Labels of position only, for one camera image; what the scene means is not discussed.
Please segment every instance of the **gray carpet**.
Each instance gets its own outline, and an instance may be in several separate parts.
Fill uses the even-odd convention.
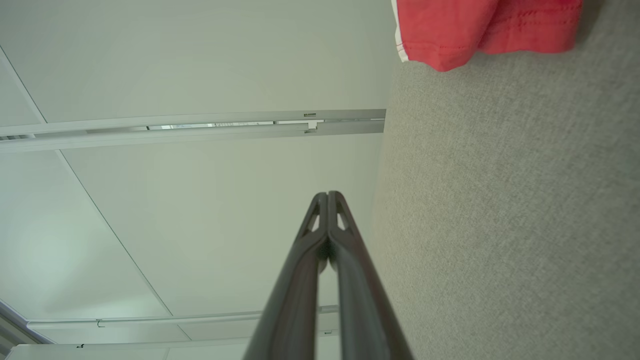
[[[640,3],[566,54],[405,63],[368,246],[417,359],[640,359]]]

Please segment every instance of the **white trim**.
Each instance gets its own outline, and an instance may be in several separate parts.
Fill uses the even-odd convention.
[[[20,93],[22,94],[24,99],[27,101],[27,104],[29,105],[29,108],[31,109],[33,114],[36,115],[36,118],[38,119],[38,121],[41,124],[46,124],[47,122],[44,120],[42,113],[40,113],[40,109],[38,109],[38,106],[33,101],[33,98],[31,97],[31,94],[29,94],[29,92],[27,91],[27,88],[24,87],[22,80],[20,80],[20,76],[18,76],[18,73],[13,68],[13,65],[11,65],[9,58],[6,57],[6,54],[4,53],[4,50],[2,49],[1,46],[0,46],[0,63],[4,65],[4,68],[6,69],[6,71],[13,78],[13,82],[15,82],[15,85],[18,87],[18,90],[20,90]]]
[[[141,143],[296,136],[303,135],[306,129],[308,129],[306,124],[195,127],[191,129],[129,131],[126,133],[97,133],[50,138],[3,140],[0,142],[0,153],[135,145]]]
[[[313,119],[384,119],[385,109],[372,110],[323,110],[323,111],[267,111],[253,113],[213,113],[193,115],[161,115],[147,117],[125,117],[117,119],[78,120],[51,122],[35,125],[0,126],[0,136],[59,133],[116,127],[162,126],[177,124],[206,124],[213,122],[253,122]],[[313,117],[305,114],[314,113]]]
[[[28,320],[2,299],[0,299],[0,315],[2,315],[0,316],[0,318],[3,317],[7,319],[9,323],[12,323],[14,325],[14,327],[18,327],[23,333],[25,333],[31,339],[34,339],[36,343],[54,343],[48,337],[41,335],[39,332],[29,329],[27,327]]]
[[[80,181],[80,179],[76,175],[76,172],[74,172],[74,169],[71,167],[71,164],[69,164],[69,162],[65,158],[64,154],[62,154],[62,152],[60,150],[55,150],[55,151],[56,151],[56,155],[60,159],[60,162],[62,163],[62,167],[65,168],[65,170],[69,174],[69,177],[71,177],[71,180],[76,183],[76,186],[79,186],[80,188],[82,188],[82,192],[86,195],[85,199],[89,202],[89,206],[94,210],[95,215],[99,219],[102,220],[102,225],[104,226],[105,231],[107,231],[108,233],[112,233],[113,236],[118,240],[118,243],[122,246],[122,248],[125,251],[125,253],[127,254],[127,256],[131,259],[131,263],[133,264],[133,267],[136,269],[136,272],[138,273],[138,275],[140,276],[142,281],[147,285],[147,289],[149,291],[151,291],[151,293],[154,294],[154,296],[156,297],[156,300],[158,301],[158,303],[160,303],[160,305],[162,305],[165,313],[167,315],[172,315],[172,313],[169,310],[169,308],[166,306],[164,301],[160,298],[160,295],[158,295],[158,293],[156,292],[156,289],[154,289],[154,287],[151,286],[151,284],[147,280],[147,277],[145,276],[145,274],[142,273],[142,270],[140,270],[140,267],[138,267],[138,265],[136,264],[135,260],[133,260],[133,257],[129,254],[129,251],[124,247],[124,244],[122,244],[122,242],[120,242],[120,239],[119,239],[118,235],[111,228],[111,226],[107,222],[107,219],[105,219],[104,216],[102,216],[102,213],[100,212],[100,209],[98,209],[98,206],[93,202],[93,199],[91,198],[91,195],[89,195],[89,193],[84,188],[84,185],[82,185],[82,182]]]
[[[3,319],[1,316],[0,316],[0,328],[10,332],[13,337],[18,339],[22,343],[25,343],[25,344],[35,344],[36,343],[33,339],[31,339],[31,337],[29,337],[27,334],[23,333],[20,329],[18,329],[12,323],[10,323],[10,322],[6,321],[5,319]]]
[[[384,120],[320,122],[317,130],[308,124],[192,127],[185,129],[91,133],[0,141],[0,153],[78,149],[144,143],[169,143],[291,136],[382,133]]]
[[[317,336],[324,338],[327,336],[340,336],[340,329],[332,329],[331,334],[325,334],[325,331],[318,331]],[[25,345],[20,344],[16,347],[47,347],[50,351],[88,351],[88,350],[133,350],[146,348],[182,348],[182,347],[212,347],[218,345],[246,344],[251,338],[231,338],[216,340],[191,340],[191,341],[168,341],[158,343],[119,343],[119,344],[83,344],[82,349],[78,349],[80,344],[38,344]]]
[[[12,341],[9,341],[9,339],[5,338],[4,336],[2,336],[2,334],[0,334],[0,346],[11,350],[11,348],[13,348],[15,345],[18,345],[18,344],[13,343]]]
[[[318,308],[318,314],[330,314],[337,312],[339,312],[338,305],[321,306]],[[116,318],[81,321],[34,321],[27,323],[27,327],[31,330],[94,329],[96,327],[132,327],[148,325],[180,325],[188,323],[235,322],[243,320],[258,320],[261,314],[261,311],[249,311],[245,313],[213,314],[200,316],[173,316],[164,318]]]
[[[406,61],[409,61],[409,56],[406,54],[406,51],[404,50],[402,34],[400,34],[400,20],[398,19],[397,0],[391,0],[391,5],[394,8],[394,15],[396,16],[396,50],[398,51],[398,56],[400,56],[400,60],[402,60],[403,62],[406,62]]]

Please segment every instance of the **ceiling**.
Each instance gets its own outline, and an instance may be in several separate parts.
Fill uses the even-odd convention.
[[[77,351],[75,347],[58,345],[21,346],[13,350],[12,360],[240,360],[246,350],[246,343],[207,345],[194,347],[164,348],[164,344],[145,345],[88,345]],[[316,342],[317,360],[340,359],[340,341],[336,336],[323,336]]]
[[[3,1],[0,127],[385,108],[393,27],[383,0]],[[27,320],[261,310],[315,193],[340,190],[367,239],[380,149],[380,134],[360,134],[0,154],[0,300]],[[319,305],[337,303],[325,271]],[[42,334],[153,342],[225,331]]]

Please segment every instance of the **red shirt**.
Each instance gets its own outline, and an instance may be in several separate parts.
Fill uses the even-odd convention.
[[[403,60],[437,71],[487,54],[528,50],[561,53],[573,47],[582,0],[392,0]]]

